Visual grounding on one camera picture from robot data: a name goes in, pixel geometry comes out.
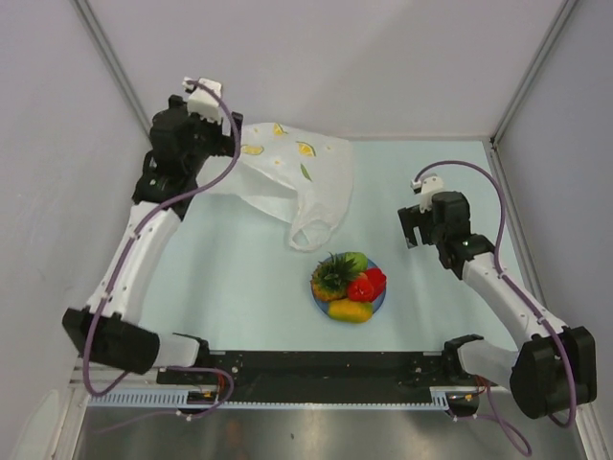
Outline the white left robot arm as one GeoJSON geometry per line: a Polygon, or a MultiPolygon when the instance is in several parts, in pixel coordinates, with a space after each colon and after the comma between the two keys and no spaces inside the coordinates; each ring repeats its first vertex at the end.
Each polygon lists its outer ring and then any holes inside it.
{"type": "Polygon", "coordinates": [[[188,381],[210,376],[204,343],[179,333],[141,327],[144,299],[170,237],[201,190],[197,177],[212,156],[236,161],[242,116],[230,112],[217,92],[193,89],[172,95],[152,118],[151,149],[132,195],[128,223],[102,281],[85,306],[68,309],[62,326],[83,364],[110,366],[143,375],[154,367],[178,366],[188,381]]]}

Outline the green fake apple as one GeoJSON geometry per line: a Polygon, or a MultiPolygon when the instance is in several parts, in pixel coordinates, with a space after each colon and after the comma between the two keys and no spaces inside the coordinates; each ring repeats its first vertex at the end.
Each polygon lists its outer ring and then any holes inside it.
{"type": "Polygon", "coordinates": [[[352,272],[363,272],[369,265],[367,256],[362,252],[346,252],[345,261],[351,266],[352,272]]]}

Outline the red fake pepper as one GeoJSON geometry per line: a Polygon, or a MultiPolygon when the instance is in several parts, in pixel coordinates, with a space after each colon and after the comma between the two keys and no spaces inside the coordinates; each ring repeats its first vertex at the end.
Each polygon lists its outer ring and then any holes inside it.
{"type": "Polygon", "coordinates": [[[374,297],[378,297],[387,286],[387,276],[378,267],[368,268],[364,274],[374,288],[374,297]]]}

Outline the orange fake pineapple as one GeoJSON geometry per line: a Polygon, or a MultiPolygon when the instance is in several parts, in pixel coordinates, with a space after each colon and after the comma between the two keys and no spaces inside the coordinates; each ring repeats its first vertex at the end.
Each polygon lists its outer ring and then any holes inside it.
{"type": "Polygon", "coordinates": [[[311,274],[310,286],[317,300],[331,302],[344,298],[349,285],[357,277],[353,257],[346,254],[329,254],[311,274]]]}

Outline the yellow fake fruit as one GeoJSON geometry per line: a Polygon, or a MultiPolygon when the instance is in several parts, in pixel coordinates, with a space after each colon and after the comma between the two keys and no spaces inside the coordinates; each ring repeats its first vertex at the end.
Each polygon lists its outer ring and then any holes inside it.
{"type": "Polygon", "coordinates": [[[357,302],[349,298],[331,301],[328,316],[336,321],[361,324],[368,322],[374,314],[374,306],[370,302],[357,302]]]}

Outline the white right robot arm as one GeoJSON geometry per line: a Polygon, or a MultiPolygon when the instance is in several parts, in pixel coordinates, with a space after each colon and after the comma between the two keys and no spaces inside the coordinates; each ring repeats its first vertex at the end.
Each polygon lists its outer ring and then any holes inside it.
{"type": "Polygon", "coordinates": [[[419,204],[397,212],[408,247],[435,246],[442,266],[487,303],[517,347],[500,348],[477,334],[448,340],[443,376],[453,384],[473,376],[490,380],[510,390],[531,419],[593,402],[598,394],[593,335],[567,326],[515,283],[497,263],[494,244],[472,232],[463,194],[417,195],[419,204]]]}

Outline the white plastic bag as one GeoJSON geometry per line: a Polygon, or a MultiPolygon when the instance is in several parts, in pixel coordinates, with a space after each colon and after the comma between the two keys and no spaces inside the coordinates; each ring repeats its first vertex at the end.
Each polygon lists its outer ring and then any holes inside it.
{"type": "Polygon", "coordinates": [[[210,194],[237,196],[289,225],[287,242],[309,252],[329,241],[352,197],[350,141],[279,123],[242,129],[237,164],[210,194]]]}

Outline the red fake strawberry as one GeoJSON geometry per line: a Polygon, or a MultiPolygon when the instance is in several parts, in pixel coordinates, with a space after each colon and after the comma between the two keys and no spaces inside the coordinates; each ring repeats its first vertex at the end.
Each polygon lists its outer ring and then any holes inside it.
{"type": "Polygon", "coordinates": [[[375,287],[368,278],[358,278],[348,285],[347,297],[354,302],[372,302],[375,297],[375,287]]]}

